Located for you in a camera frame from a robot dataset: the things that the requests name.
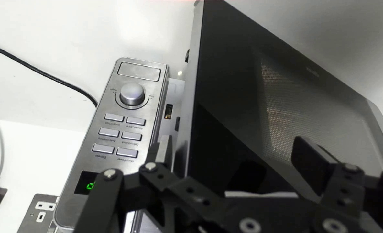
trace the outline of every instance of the button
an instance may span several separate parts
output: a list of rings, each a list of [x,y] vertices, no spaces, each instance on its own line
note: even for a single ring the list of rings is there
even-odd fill
[[[101,128],[100,129],[100,135],[109,136],[109,137],[118,137],[119,136],[119,131],[110,129],[110,128]]]
[[[145,126],[145,119],[141,119],[141,118],[127,118],[127,124]]]
[[[119,91],[119,100],[128,106],[137,106],[145,100],[143,85],[137,83],[127,83]]]
[[[105,114],[105,118],[104,119],[112,120],[112,122],[123,122],[125,120],[125,116],[115,115],[115,114]]]
[[[122,66],[118,70],[118,74],[137,79],[158,82],[161,76],[161,69],[140,66],[135,63],[122,63]]]
[[[114,153],[114,148],[113,146],[95,144],[92,151],[103,153],[103,154],[113,154]]]
[[[118,149],[117,154],[121,155],[121,157],[137,158],[139,150],[134,150],[134,149]]]
[[[123,132],[123,138],[126,140],[141,141],[141,137],[143,137],[141,133]]]

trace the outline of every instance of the rotary knob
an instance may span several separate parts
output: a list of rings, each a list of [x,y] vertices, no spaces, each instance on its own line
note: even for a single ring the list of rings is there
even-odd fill
[[[137,106],[145,98],[144,88],[137,83],[127,83],[121,88],[119,100],[128,106]]]

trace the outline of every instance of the control panel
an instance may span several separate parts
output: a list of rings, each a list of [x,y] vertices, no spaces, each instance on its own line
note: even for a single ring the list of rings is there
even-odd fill
[[[157,142],[169,67],[131,58],[117,61],[97,111],[55,211],[60,228],[74,228],[96,175],[119,168],[139,171]]]

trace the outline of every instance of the black metal bracket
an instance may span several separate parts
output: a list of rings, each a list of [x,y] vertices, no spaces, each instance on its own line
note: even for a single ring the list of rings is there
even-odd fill
[[[180,179],[165,164],[149,162],[135,175],[104,171],[75,232],[121,232],[127,212],[134,210],[145,210],[165,233],[383,232],[383,175],[369,177],[357,166],[334,163],[325,150],[304,138],[298,138],[294,154],[295,167],[321,201],[224,198],[192,177]],[[308,179],[315,170],[297,162],[306,155],[312,159],[308,163],[326,168],[316,180]]]

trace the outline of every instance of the bolt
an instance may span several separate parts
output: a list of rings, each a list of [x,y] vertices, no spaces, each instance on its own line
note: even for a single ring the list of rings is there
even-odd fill
[[[157,170],[157,164],[156,164],[156,163],[147,163],[144,167],[145,167],[149,172]]]
[[[244,233],[260,233],[262,225],[255,219],[242,219],[240,223],[240,228]]]
[[[355,202],[350,198],[342,198],[338,201],[338,204],[341,206],[350,206],[350,204],[354,204]]]
[[[117,171],[115,170],[106,170],[104,172],[104,176],[108,177],[108,179],[113,179],[115,175],[117,175]]]
[[[328,233],[348,233],[347,226],[335,219],[326,219],[323,221],[323,228]]]
[[[197,229],[200,230],[200,233],[207,233],[207,230],[202,225],[200,225]]]
[[[347,171],[350,171],[350,172],[357,172],[357,171],[360,171],[360,168],[359,168],[357,166],[348,164],[348,163],[345,164],[345,168],[346,168]]]

